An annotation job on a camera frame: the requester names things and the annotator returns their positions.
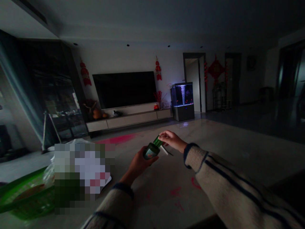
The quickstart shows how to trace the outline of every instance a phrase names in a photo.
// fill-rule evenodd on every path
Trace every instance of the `curtain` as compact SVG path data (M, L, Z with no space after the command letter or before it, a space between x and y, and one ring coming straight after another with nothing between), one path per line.
M44 129L43 107L40 104L27 68L20 56L16 38L2 30L0 30L0 65L37 137L42 143ZM52 146L54 143L55 139L51 132L46 131L45 145Z

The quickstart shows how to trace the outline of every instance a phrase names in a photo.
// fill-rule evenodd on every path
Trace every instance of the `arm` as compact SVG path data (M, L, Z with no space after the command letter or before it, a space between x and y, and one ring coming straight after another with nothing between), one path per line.
M133 191L131 185L147 167L159 157L145 160L143 151L146 146L134 156L128 171L122 179L114 185L101 205L84 223L82 229L94 228L126 228L131 218Z
M159 139L183 153L216 213L228 228L305 228L304 219L287 203L258 186L218 155L187 144L164 131Z

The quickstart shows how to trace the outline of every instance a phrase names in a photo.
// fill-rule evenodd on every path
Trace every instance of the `striped sleeve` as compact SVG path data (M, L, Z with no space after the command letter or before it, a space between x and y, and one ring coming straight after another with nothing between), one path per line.
M286 202L218 155L190 144L184 161L227 228L305 228Z
M128 185L117 183L82 229L126 228L131 218L133 196L134 193Z

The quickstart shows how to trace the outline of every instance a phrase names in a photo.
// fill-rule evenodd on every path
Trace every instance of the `small bottle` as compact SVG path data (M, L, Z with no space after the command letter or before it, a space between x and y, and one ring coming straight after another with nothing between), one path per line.
M154 140L153 143L149 143L145 151L143 152L143 157L145 160L149 160L158 155L160 152L159 147L163 144L163 141L160 141L158 137Z

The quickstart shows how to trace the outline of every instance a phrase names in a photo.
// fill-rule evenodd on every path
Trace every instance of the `television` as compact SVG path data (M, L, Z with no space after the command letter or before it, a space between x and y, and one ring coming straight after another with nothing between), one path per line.
M93 75L102 109L156 102L153 72Z

